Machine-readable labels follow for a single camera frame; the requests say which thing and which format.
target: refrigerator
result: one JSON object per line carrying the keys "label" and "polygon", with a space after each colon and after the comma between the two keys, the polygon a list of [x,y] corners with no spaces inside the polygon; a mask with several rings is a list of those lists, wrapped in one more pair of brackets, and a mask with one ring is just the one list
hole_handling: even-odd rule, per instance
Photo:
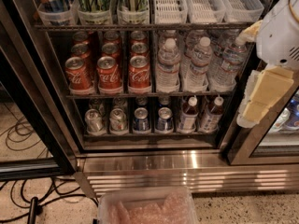
{"label": "refrigerator", "polygon": [[[276,1],[261,0],[263,14]],[[101,39],[103,32],[120,31],[124,41],[128,41],[129,33],[147,31],[149,43],[154,44],[154,37],[161,30],[243,30],[252,22],[154,23],[151,10],[148,24],[57,26],[45,25],[36,18],[39,0],[0,2],[3,37],[0,80],[52,155],[42,161],[13,161],[9,163],[11,169],[6,161],[1,162],[0,173],[4,174],[1,179],[71,174],[89,197],[136,187],[187,186],[192,192],[297,189],[298,131],[281,129],[271,133],[269,130],[295,95],[298,79],[260,124],[251,129],[236,124],[249,74],[251,70],[263,69],[254,44],[247,44],[246,65],[232,91],[169,94],[172,103],[188,95],[196,95],[200,101],[205,97],[223,97],[224,114],[213,133],[178,133],[176,129],[169,134],[156,133],[155,108],[161,94],[154,85],[146,94],[130,93],[125,88],[124,93],[116,95],[99,92],[74,95],[65,75],[64,64],[75,32],[93,31]],[[149,7],[153,4],[154,0],[149,0]],[[150,46],[154,56],[154,47]],[[136,97],[149,98],[149,133],[133,133]],[[127,98],[129,132],[116,135],[107,130],[99,136],[87,133],[84,116],[92,98],[105,101],[107,112],[114,98]]]}

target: open refrigerator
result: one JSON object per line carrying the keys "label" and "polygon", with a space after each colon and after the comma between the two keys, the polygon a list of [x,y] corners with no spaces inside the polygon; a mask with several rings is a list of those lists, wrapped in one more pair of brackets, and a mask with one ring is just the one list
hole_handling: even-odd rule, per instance
{"label": "open refrigerator", "polygon": [[[30,77],[30,82],[36,86],[32,92],[39,94],[39,98],[43,100],[43,103],[36,104],[36,107],[40,105],[47,108],[41,112],[42,117],[47,118],[50,124],[54,123],[59,129],[58,133],[52,133],[54,136],[64,138],[64,141],[57,139],[58,146],[53,146],[49,142],[48,147],[62,151],[53,152],[58,166],[63,159],[64,164],[68,164],[64,172],[74,175],[86,195],[98,197],[117,189],[164,186],[186,186],[191,192],[297,189],[299,153],[295,152],[296,145],[292,146],[291,152],[284,152],[289,150],[289,146],[280,146],[280,149],[272,153],[263,146],[263,151],[256,152],[257,157],[252,154],[280,112],[294,96],[298,82],[259,125],[252,129],[241,129],[235,122],[237,109],[251,70],[263,69],[263,63],[256,57],[254,44],[248,44],[249,54],[246,65],[232,89],[189,92],[182,91],[178,86],[177,90],[167,94],[171,97],[172,104],[177,104],[179,98],[191,95],[196,95],[199,101],[217,95],[223,97],[224,114],[218,129],[212,133],[202,133],[196,129],[192,133],[179,133],[176,126],[171,133],[156,133],[155,110],[157,99],[161,94],[157,92],[155,75],[152,75],[151,90],[147,93],[129,92],[126,81],[128,63],[126,55],[123,59],[124,90],[118,94],[103,94],[97,91],[93,94],[76,95],[70,91],[64,73],[64,64],[69,58],[72,36],[75,32],[96,32],[102,41],[104,32],[120,31],[124,41],[123,51],[128,54],[128,36],[131,32],[139,30],[146,31],[149,35],[151,72],[155,74],[153,66],[156,60],[156,37],[159,31],[175,29],[184,34],[199,29],[243,30],[258,19],[254,16],[259,17],[262,12],[266,13],[274,0],[247,1],[251,2],[251,5],[247,6],[263,4],[265,9],[260,10],[260,13],[239,14],[237,13],[239,10],[233,8],[225,13],[223,8],[230,6],[230,1],[223,1],[217,5],[218,9],[212,16],[213,20],[210,20],[211,14],[208,14],[205,22],[202,22],[198,14],[201,8],[191,4],[191,0],[179,0],[177,10],[173,13],[159,10],[157,8],[159,0],[149,0],[149,9],[141,15],[138,14],[138,18],[145,21],[142,24],[134,14],[124,14],[120,11],[120,7],[111,6],[112,9],[107,15],[110,19],[96,18],[103,20],[101,24],[91,24],[94,22],[94,17],[90,18],[79,11],[73,23],[53,25],[45,22],[47,16],[42,17],[43,10],[39,0],[1,0],[1,10],[4,11],[1,15],[2,29],[6,31],[11,46],[20,54],[23,69],[26,70],[23,74],[19,71],[19,79],[21,75]],[[71,13],[77,14],[74,7],[78,9],[78,4],[72,6]],[[37,12],[39,17],[44,19],[43,22],[36,19]],[[82,16],[83,20],[85,18],[85,21],[91,22],[79,23],[78,20],[81,20]],[[236,21],[235,16],[244,20]],[[247,16],[250,18],[253,16],[254,20],[248,20]],[[14,69],[16,65],[13,62],[14,53],[7,50],[4,54],[11,61],[7,63],[7,67]],[[7,80],[6,84],[10,92],[18,93],[14,90],[12,81]],[[149,98],[150,131],[148,133],[133,132],[136,97]],[[126,98],[129,104],[128,132],[122,135],[112,133],[107,122],[106,133],[98,136],[87,133],[84,115],[91,98],[102,99],[107,113],[111,110],[113,98]],[[24,106],[21,99],[17,102],[19,106]],[[28,111],[26,116],[33,116],[33,114]],[[288,142],[285,135],[288,134],[283,133],[280,140]],[[298,132],[294,131],[292,135],[296,143]]]}

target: bottle cap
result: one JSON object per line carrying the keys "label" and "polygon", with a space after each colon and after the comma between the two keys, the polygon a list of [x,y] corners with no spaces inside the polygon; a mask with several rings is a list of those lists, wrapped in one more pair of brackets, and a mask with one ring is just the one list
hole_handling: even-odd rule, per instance
{"label": "bottle cap", "polygon": [[191,98],[189,99],[189,101],[188,101],[188,104],[189,104],[190,106],[196,106],[196,105],[197,105],[197,99],[196,99],[196,97],[191,97]]}
{"label": "bottle cap", "polygon": [[203,47],[208,47],[211,44],[211,40],[208,37],[202,37],[199,41],[199,44]]}
{"label": "bottle cap", "polygon": [[216,97],[215,98],[215,100],[214,100],[214,104],[216,105],[216,106],[221,106],[222,104],[223,104],[223,98],[222,97]]}
{"label": "bottle cap", "polygon": [[176,30],[166,30],[169,34],[174,34]]}
{"label": "bottle cap", "polygon": [[165,47],[167,48],[167,49],[174,49],[175,47],[176,47],[176,41],[175,41],[175,39],[173,39],[173,38],[168,38],[168,39],[166,39],[166,41],[165,41]]}
{"label": "bottle cap", "polygon": [[239,46],[241,45],[244,45],[246,43],[245,40],[243,40],[240,36],[238,36],[236,39],[235,39],[235,43]]}

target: white bottle cap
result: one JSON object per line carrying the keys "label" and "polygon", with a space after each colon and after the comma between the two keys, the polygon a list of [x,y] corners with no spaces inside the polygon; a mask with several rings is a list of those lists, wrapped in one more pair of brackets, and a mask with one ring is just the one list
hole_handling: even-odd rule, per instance
{"label": "white bottle cap", "polygon": [[169,34],[174,34],[176,30],[166,30]]}
{"label": "white bottle cap", "polygon": [[211,44],[211,40],[208,37],[202,37],[199,41],[199,44],[203,47],[208,47]]}
{"label": "white bottle cap", "polygon": [[217,106],[221,106],[223,104],[223,101],[224,101],[223,98],[219,96],[215,98],[214,104]]}
{"label": "white bottle cap", "polygon": [[235,43],[239,46],[242,46],[246,43],[245,40],[243,40],[240,36],[238,36],[236,39],[235,39]]}
{"label": "white bottle cap", "polygon": [[188,101],[188,104],[189,104],[190,106],[196,106],[196,105],[197,105],[197,99],[196,99],[196,97],[191,97],[191,98],[189,99],[189,101]]}
{"label": "white bottle cap", "polygon": [[168,38],[165,41],[165,47],[166,49],[174,49],[176,47],[176,41],[173,38]]}

